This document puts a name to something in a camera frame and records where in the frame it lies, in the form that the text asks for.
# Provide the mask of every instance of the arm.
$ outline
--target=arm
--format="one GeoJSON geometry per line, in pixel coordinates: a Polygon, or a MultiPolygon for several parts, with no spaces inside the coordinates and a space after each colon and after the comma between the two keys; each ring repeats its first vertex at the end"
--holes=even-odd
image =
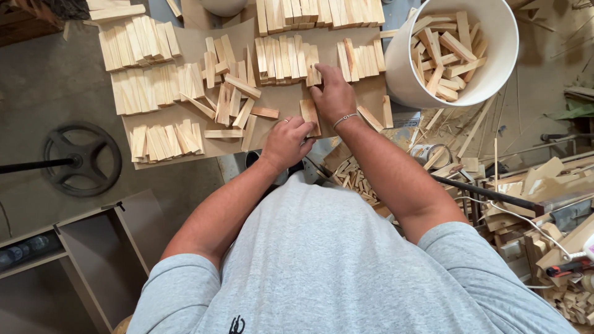
{"type": "Polygon", "coordinates": [[[266,141],[260,158],[245,172],[208,196],[192,212],[165,248],[161,259],[192,253],[207,258],[218,269],[225,251],[239,234],[245,219],[274,179],[311,150],[314,139],[303,139],[313,122],[301,117],[280,121],[266,141]]]}
{"type": "MultiPolygon", "coordinates": [[[[320,115],[334,124],[355,113],[355,92],[336,67],[317,64],[324,90],[311,88],[320,115]]],[[[375,132],[358,117],[340,122],[336,133],[353,153],[378,197],[417,244],[424,233],[446,222],[467,222],[455,201],[406,152],[375,132]]]]}

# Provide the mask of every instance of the black metal pole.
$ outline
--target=black metal pole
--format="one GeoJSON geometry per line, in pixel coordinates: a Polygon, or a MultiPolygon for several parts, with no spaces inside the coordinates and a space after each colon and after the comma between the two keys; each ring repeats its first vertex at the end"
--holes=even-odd
{"type": "Polygon", "coordinates": [[[524,209],[533,210],[533,211],[535,210],[535,207],[536,207],[536,203],[527,201],[527,200],[523,200],[522,198],[517,198],[517,197],[505,195],[505,194],[500,194],[496,191],[483,189],[480,187],[476,187],[474,185],[454,181],[454,180],[443,178],[443,177],[437,177],[435,175],[432,175],[432,177],[437,182],[445,183],[447,185],[452,185],[456,188],[468,190],[472,193],[483,195],[483,196],[490,198],[492,200],[503,201],[503,202],[510,203],[510,204],[513,204],[513,205],[516,205],[519,207],[523,207],[524,209]]]}
{"type": "Polygon", "coordinates": [[[74,159],[70,159],[70,158],[48,160],[48,161],[15,163],[14,165],[0,166],[0,174],[28,171],[30,169],[39,169],[39,168],[71,165],[73,163],[74,163],[74,159]]]}

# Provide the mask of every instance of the paint can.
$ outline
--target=paint can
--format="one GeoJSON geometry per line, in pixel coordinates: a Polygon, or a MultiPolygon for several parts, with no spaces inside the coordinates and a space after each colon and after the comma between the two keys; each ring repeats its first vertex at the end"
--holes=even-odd
{"type": "Polygon", "coordinates": [[[440,169],[447,166],[451,161],[451,151],[444,144],[417,144],[410,150],[410,156],[422,166],[437,153],[440,147],[445,147],[445,151],[439,158],[431,165],[430,169],[440,169]]]}

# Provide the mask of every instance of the brown hardboard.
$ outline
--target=brown hardboard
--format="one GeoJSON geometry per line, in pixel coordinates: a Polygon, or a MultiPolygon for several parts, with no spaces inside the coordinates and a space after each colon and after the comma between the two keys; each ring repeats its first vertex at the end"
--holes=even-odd
{"type": "MultiPolygon", "coordinates": [[[[252,18],[246,22],[226,29],[196,30],[183,29],[179,27],[174,27],[174,29],[177,35],[182,56],[177,57],[172,62],[165,64],[172,64],[175,62],[176,66],[180,66],[186,63],[199,62],[202,68],[204,68],[204,53],[206,52],[205,39],[209,36],[217,39],[225,34],[228,34],[236,60],[239,61],[240,59],[246,58],[246,45],[249,45],[249,51],[252,52],[252,66],[255,64],[254,72],[256,74],[258,73],[257,57],[254,49],[254,39],[255,36],[258,36],[258,27],[255,19],[252,18]]],[[[352,39],[353,45],[355,47],[360,45],[373,45],[373,40],[379,39],[380,30],[379,28],[362,27],[340,30],[314,28],[309,30],[285,31],[283,33],[273,34],[271,36],[275,39],[278,39],[278,37],[283,34],[287,35],[287,37],[300,34],[304,43],[318,46],[320,62],[337,66],[337,42],[348,37],[352,39]]],[[[260,84],[258,82],[258,78],[256,78],[256,81],[258,89],[262,91],[262,95],[258,100],[256,100],[254,106],[278,109],[280,114],[278,120],[258,117],[258,122],[254,128],[254,136],[249,148],[250,150],[262,148],[272,127],[284,117],[300,115],[301,111],[299,109],[299,101],[311,98],[309,90],[305,86],[305,80],[301,81],[299,84],[293,84],[289,86],[264,87],[259,87],[260,84]]],[[[384,78],[384,74],[381,73],[375,77],[362,79],[359,82],[353,83],[352,86],[355,89],[357,104],[365,106],[367,109],[369,109],[373,116],[375,116],[377,119],[381,119],[383,115],[382,98],[384,95],[386,95],[386,80],[384,78]]],[[[217,100],[218,94],[218,85],[213,89],[206,89],[206,95],[213,101],[217,100]]],[[[124,121],[124,128],[126,129],[126,136],[128,136],[128,139],[129,133],[134,129],[134,127],[139,125],[144,124],[152,127],[159,124],[161,126],[166,126],[174,123],[181,124],[184,119],[190,119],[192,123],[200,123],[200,129],[202,132],[204,130],[218,130],[225,128],[221,124],[214,123],[212,119],[208,118],[189,102],[177,102],[176,105],[164,108],[157,112],[122,116],[122,119],[124,121]]],[[[322,136],[318,138],[336,136],[336,133],[331,129],[331,124],[326,124],[321,118],[320,121],[322,136]]],[[[190,155],[169,161],[150,164],[134,163],[135,168],[143,169],[167,165],[170,163],[178,163],[202,159],[205,157],[215,157],[241,152],[241,138],[203,138],[203,143],[205,152],[203,155],[190,155]]]]}

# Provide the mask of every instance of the white bucket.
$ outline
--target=white bucket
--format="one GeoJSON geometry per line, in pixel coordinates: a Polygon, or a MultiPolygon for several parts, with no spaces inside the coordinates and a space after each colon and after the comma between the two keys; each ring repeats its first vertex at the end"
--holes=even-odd
{"type": "Polygon", "coordinates": [[[391,98],[414,108],[447,108],[480,103],[506,83],[516,64],[519,35],[516,19],[504,0],[428,0],[402,25],[386,50],[386,82],[391,98]],[[466,11],[470,24],[481,22],[483,38],[489,40],[486,64],[479,67],[458,100],[446,102],[433,96],[418,80],[410,59],[412,27],[419,15],[466,11]]]}

